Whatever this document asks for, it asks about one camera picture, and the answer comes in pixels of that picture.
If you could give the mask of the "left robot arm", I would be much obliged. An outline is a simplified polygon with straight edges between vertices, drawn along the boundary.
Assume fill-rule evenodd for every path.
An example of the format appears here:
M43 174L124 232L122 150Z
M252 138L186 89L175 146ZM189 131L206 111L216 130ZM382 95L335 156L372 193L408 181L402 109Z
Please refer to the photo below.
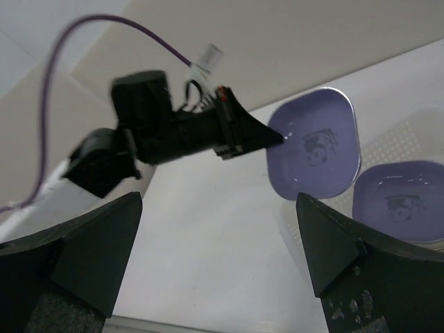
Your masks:
M1 224L2 241L80 216L123 180L140 179L138 163L154 167L206 150L230 160L284 141L247 112L229 87L217 87L215 97L197 113L173 109L162 70L117 78L110 95L117 126L88 134L57 166L33 202Z

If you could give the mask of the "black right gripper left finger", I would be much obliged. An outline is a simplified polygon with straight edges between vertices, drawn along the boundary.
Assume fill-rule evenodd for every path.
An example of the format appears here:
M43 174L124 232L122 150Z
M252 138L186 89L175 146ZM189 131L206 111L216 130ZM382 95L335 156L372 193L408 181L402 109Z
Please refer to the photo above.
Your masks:
M49 229L1 244L2 332L101 332L142 215L130 192Z

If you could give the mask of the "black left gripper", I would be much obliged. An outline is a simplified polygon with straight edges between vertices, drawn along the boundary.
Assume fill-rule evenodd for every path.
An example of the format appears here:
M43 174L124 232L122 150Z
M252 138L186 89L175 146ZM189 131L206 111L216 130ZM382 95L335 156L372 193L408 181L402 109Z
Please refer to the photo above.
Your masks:
M284 143L283 136L254 118L226 86L203 111L173 109L164 71L142 71L112 81L116 131L144 164L159 165L212 149L223 160Z

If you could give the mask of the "purple panda plate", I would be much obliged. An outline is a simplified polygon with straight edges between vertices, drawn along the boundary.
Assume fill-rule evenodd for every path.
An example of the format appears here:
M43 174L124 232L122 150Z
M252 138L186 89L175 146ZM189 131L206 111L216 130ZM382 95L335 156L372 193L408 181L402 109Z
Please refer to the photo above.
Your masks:
M266 151L268 179L282 198L334 198L355 181L361 167L357 120L342 91L321 87L287 101L268 126L283 137Z
M416 160L364 171L353 190L352 218L413 244L443 240L443 165Z

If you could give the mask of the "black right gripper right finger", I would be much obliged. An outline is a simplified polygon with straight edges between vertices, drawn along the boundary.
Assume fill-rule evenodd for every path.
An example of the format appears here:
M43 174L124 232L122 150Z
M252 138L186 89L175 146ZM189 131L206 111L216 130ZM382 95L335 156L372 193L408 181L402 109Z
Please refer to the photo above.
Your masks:
M350 219L308 194L296 213L329 332L442 332L443 254Z

